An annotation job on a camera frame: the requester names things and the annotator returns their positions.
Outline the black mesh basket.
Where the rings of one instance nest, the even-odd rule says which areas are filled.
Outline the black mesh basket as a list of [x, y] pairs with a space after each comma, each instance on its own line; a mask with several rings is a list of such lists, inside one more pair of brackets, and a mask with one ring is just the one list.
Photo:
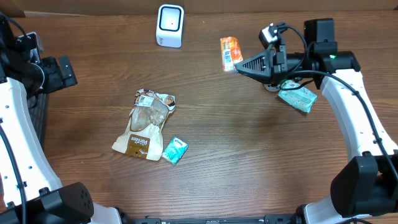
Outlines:
[[33, 96], [27, 100], [27, 105], [40, 145], [43, 146], [45, 140], [48, 96], [45, 94]]

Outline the snack bag brown white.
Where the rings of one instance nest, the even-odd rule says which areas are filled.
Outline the snack bag brown white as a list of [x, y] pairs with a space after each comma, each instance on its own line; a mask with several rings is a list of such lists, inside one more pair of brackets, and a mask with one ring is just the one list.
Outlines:
[[175, 107], [173, 95], [137, 90], [126, 130], [113, 143], [112, 149], [128, 156], [158, 161], [164, 150], [162, 129]]

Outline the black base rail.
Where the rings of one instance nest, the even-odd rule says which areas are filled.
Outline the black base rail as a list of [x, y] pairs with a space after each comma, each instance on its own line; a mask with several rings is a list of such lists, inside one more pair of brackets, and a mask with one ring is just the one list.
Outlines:
[[273, 214], [263, 217], [238, 217], [238, 218], [186, 218], [186, 219], [160, 219], [160, 218], [135, 218], [133, 224], [302, 224], [298, 215]]

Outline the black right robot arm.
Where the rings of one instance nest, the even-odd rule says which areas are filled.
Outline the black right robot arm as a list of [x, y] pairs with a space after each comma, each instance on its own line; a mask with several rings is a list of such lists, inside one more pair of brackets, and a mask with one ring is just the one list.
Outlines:
[[284, 22], [259, 33], [264, 50], [235, 67], [238, 73], [288, 91], [314, 83], [329, 101], [343, 134], [348, 163], [332, 180], [326, 198], [293, 215], [266, 215], [265, 223], [365, 223], [397, 211], [397, 144], [383, 128], [366, 93], [354, 53], [338, 50], [332, 18], [304, 22], [304, 51], [286, 51]]

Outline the teal Kleenex tissue pack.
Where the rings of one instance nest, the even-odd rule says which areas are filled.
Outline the teal Kleenex tissue pack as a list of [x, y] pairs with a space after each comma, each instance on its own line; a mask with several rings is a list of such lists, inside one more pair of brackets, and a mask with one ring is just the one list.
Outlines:
[[188, 144], [177, 137], [173, 137], [162, 153], [162, 157], [169, 163], [176, 165], [188, 149]]

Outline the white barcode scanner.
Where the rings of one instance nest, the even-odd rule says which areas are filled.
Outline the white barcode scanner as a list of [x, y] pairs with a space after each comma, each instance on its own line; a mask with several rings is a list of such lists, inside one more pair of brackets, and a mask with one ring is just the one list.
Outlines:
[[182, 6], [163, 4], [159, 7], [155, 32], [159, 46], [171, 48], [182, 46], [184, 16], [185, 11]]

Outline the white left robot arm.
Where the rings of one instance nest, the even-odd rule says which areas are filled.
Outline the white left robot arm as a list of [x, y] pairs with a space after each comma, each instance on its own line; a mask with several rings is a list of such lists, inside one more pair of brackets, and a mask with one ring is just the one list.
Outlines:
[[77, 84], [67, 56], [40, 57], [39, 37], [23, 32], [1, 14], [1, 177], [4, 203], [1, 223], [129, 223], [117, 207], [94, 203], [77, 182], [62, 185], [35, 131], [30, 98]]

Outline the green lid jar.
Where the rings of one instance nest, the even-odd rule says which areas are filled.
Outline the green lid jar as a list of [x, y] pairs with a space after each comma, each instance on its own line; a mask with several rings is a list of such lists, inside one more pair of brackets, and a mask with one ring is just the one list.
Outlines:
[[276, 85], [264, 84], [264, 88], [270, 92], [278, 92], [280, 90], [280, 84]]

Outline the orange small box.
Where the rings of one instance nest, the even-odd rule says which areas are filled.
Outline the orange small box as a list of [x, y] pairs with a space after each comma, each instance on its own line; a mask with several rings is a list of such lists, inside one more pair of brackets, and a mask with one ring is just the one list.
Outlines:
[[240, 44], [235, 37], [223, 37], [220, 39], [221, 58], [225, 72], [235, 72], [235, 65], [243, 61]]

